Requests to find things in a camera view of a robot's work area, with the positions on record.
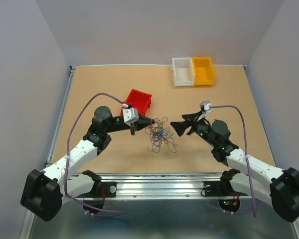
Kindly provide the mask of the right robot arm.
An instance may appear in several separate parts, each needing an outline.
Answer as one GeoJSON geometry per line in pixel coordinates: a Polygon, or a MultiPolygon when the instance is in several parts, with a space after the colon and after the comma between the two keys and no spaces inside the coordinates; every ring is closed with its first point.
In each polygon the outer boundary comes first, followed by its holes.
{"type": "Polygon", "coordinates": [[[171,122],[178,136],[196,134],[212,146],[212,155],[231,170],[219,182],[224,194],[240,192],[271,206],[285,221],[299,217],[299,171],[281,169],[264,163],[233,144],[231,132],[222,120],[209,123],[201,113],[183,115],[183,121],[171,122]]]}

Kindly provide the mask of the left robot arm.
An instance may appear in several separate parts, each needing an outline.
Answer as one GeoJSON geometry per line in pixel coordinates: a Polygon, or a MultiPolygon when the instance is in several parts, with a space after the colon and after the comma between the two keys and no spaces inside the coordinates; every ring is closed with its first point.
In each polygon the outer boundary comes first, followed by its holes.
{"type": "Polygon", "coordinates": [[[101,154],[111,142],[110,133],[129,130],[136,131],[154,124],[154,120],[138,113],[135,108],[123,109],[123,115],[114,117],[107,106],[94,111],[92,124],[87,133],[66,155],[41,171],[32,170],[25,182],[20,204],[48,222],[54,218],[61,207],[87,193],[96,196],[101,190],[101,177],[86,171],[69,181],[84,164],[101,154]]]}

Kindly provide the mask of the red plastic bin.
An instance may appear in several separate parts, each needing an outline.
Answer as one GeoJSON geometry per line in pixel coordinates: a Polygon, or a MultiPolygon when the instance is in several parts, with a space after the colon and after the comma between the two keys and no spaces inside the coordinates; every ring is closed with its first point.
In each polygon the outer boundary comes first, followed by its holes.
{"type": "Polygon", "coordinates": [[[124,103],[127,105],[132,105],[132,107],[138,110],[139,114],[145,116],[147,110],[150,108],[151,98],[152,98],[151,94],[139,90],[131,89],[124,103]]]}

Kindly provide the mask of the white plastic bin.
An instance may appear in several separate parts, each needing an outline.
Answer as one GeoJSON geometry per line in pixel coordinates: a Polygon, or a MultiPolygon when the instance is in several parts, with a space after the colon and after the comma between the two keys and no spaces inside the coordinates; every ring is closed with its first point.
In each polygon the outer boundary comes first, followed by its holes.
{"type": "Polygon", "coordinates": [[[195,73],[192,58],[172,58],[172,71],[175,87],[194,86],[195,73]]]}

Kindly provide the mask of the yellow plastic bin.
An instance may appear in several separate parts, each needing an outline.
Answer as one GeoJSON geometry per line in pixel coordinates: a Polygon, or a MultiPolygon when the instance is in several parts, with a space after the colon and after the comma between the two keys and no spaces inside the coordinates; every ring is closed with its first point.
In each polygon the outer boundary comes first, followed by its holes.
{"type": "Polygon", "coordinates": [[[192,57],[195,86],[213,86],[215,70],[211,57],[192,57]]]}

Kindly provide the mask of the aluminium mounting rail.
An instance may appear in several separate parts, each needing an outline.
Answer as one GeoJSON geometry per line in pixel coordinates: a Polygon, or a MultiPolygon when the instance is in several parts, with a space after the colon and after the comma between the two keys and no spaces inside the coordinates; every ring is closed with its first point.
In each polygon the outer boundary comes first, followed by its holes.
{"type": "Polygon", "coordinates": [[[221,173],[101,173],[103,182],[116,182],[112,200],[196,200],[205,181],[218,181],[221,173]]]}

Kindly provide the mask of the left aluminium side rail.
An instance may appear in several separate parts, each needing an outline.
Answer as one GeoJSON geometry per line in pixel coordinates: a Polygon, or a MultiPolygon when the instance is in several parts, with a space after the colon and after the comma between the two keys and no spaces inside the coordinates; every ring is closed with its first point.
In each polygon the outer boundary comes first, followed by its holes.
{"type": "Polygon", "coordinates": [[[53,154],[55,152],[55,147],[57,145],[57,140],[58,140],[58,136],[59,136],[62,120],[63,120],[63,115],[64,115],[66,104],[67,104],[68,95],[69,95],[70,88],[71,88],[72,81],[73,81],[73,77],[74,77],[74,74],[75,74],[75,71],[76,71],[76,66],[70,66],[69,68],[70,68],[69,78],[68,78],[67,85],[66,85],[66,88],[65,88],[65,94],[64,94],[64,98],[63,98],[63,101],[62,101],[62,104],[61,104],[60,114],[59,114],[59,117],[58,117],[57,125],[56,125],[56,128],[55,128],[54,136],[53,136],[52,143],[51,143],[51,147],[50,147],[50,150],[49,150],[49,153],[48,153],[48,157],[47,157],[47,160],[45,162],[45,166],[50,166],[52,164],[53,154]]]}

